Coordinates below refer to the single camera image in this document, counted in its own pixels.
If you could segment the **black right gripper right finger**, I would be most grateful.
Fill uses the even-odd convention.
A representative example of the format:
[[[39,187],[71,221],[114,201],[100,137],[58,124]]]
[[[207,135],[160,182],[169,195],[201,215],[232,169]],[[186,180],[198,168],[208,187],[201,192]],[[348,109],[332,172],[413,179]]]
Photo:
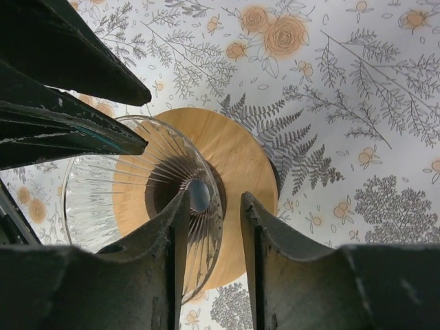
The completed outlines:
[[[322,245],[241,197],[255,329],[438,329],[439,246]]]

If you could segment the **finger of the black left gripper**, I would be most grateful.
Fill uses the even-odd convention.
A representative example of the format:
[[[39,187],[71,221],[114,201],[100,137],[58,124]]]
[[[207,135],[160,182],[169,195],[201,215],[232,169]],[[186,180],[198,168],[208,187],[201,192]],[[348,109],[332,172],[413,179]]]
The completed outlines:
[[[1,64],[1,169],[78,155],[141,155],[147,145],[70,94]]]
[[[2,1],[1,64],[50,87],[126,105],[151,101],[68,1]]]

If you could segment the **round wooden dripper base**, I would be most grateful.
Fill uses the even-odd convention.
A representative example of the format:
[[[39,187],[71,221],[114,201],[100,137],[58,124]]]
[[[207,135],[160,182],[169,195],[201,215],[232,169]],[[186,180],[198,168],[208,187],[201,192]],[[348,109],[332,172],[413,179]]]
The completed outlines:
[[[227,285],[245,273],[240,221],[242,194],[252,193],[271,214],[277,210],[278,190],[270,161],[253,135],[224,115],[186,107],[153,118],[186,135],[223,184],[226,209],[221,246],[204,289]]]

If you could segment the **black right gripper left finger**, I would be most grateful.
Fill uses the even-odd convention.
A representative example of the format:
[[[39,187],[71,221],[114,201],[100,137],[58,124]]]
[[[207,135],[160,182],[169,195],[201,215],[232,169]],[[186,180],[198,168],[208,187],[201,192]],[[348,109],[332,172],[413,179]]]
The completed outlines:
[[[2,329],[177,329],[190,197],[93,254],[74,245],[1,246]]]

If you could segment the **clear glass dripper cone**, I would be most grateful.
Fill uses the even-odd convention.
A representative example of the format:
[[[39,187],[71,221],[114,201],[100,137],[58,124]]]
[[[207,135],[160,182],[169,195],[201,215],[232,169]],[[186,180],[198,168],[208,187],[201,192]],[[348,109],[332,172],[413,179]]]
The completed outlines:
[[[90,252],[125,237],[190,194],[182,300],[205,288],[218,259],[226,197],[217,172],[186,135],[145,115],[118,122],[147,141],[141,155],[83,155],[70,160],[63,184],[64,226],[71,244]]]

